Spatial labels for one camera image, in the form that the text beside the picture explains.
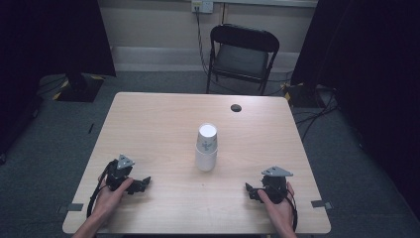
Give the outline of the white wall socket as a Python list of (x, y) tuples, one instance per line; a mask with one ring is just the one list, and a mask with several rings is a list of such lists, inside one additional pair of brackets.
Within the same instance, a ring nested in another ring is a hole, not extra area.
[(205, 0), (191, 0), (191, 12), (212, 14), (214, 10), (214, 3)]

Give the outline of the black folding chair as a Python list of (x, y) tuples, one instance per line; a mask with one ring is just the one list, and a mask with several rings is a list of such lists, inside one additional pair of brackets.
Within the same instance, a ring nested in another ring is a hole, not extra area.
[(275, 35), (233, 24), (222, 24), (210, 32), (211, 51), (206, 92), (211, 77), (219, 75), (257, 83), (263, 95), (280, 43)]

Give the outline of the person's right hand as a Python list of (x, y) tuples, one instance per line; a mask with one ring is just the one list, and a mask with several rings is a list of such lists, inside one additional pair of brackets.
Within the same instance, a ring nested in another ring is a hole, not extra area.
[(293, 233), (293, 208), (289, 202), (284, 199), (279, 204), (274, 204), (268, 195), (261, 189), (258, 190), (262, 202), (264, 203), (268, 217), (278, 233), (285, 235)]

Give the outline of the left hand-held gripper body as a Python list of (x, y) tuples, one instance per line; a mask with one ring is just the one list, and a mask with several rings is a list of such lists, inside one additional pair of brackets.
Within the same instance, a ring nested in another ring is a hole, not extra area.
[(109, 165), (106, 177), (106, 184), (114, 191), (130, 174), (135, 162), (124, 155), (112, 161)]

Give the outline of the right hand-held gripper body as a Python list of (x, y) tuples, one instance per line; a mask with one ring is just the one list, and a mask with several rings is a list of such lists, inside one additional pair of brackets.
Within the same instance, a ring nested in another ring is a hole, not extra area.
[(286, 178), (292, 177), (293, 173), (278, 166), (270, 167), (262, 171), (263, 190), (274, 204), (281, 203), (288, 194)]

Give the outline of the plain white paper cup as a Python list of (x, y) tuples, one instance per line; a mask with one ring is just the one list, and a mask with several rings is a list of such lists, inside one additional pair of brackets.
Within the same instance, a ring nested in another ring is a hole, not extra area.
[(216, 166), (218, 150), (195, 149), (195, 166), (203, 172), (212, 171)]

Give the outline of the grey table bracket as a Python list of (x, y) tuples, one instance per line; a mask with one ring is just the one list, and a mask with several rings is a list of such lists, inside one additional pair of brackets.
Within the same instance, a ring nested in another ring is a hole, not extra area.
[(333, 204), (330, 201), (312, 200), (311, 204), (314, 208), (324, 207), (326, 210), (330, 210), (334, 208)]
[(68, 211), (81, 211), (82, 208), (82, 203), (70, 203), (68, 205), (60, 206), (57, 212), (60, 214), (66, 214)]

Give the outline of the black curtain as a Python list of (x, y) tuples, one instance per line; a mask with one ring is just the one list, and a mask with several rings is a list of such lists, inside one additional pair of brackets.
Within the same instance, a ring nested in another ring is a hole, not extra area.
[(0, 0), (0, 155), (52, 74), (116, 74), (98, 0)]
[(318, 0), (291, 81), (335, 89), (420, 218), (420, 0)]

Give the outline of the white printed paper cup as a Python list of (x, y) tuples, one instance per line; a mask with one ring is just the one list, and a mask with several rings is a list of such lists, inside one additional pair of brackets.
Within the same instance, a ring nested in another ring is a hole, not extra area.
[(212, 154), (217, 150), (217, 128), (213, 124), (204, 123), (199, 127), (196, 148), (203, 154)]

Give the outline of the black stand base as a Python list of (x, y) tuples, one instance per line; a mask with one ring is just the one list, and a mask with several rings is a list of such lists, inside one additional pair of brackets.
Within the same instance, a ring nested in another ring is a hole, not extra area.
[(68, 73), (65, 81), (53, 96), (56, 101), (93, 102), (104, 77), (82, 73)]
[(291, 107), (297, 108), (318, 108), (316, 91), (304, 84), (283, 85), (284, 98)]

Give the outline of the person's left hand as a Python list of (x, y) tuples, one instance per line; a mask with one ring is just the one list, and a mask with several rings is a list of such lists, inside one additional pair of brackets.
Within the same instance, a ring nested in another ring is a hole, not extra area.
[(133, 183), (132, 178), (127, 178), (114, 191), (108, 186), (102, 188), (97, 196), (91, 216), (100, 223), (104, 223), (118, 207), (124, 192)]

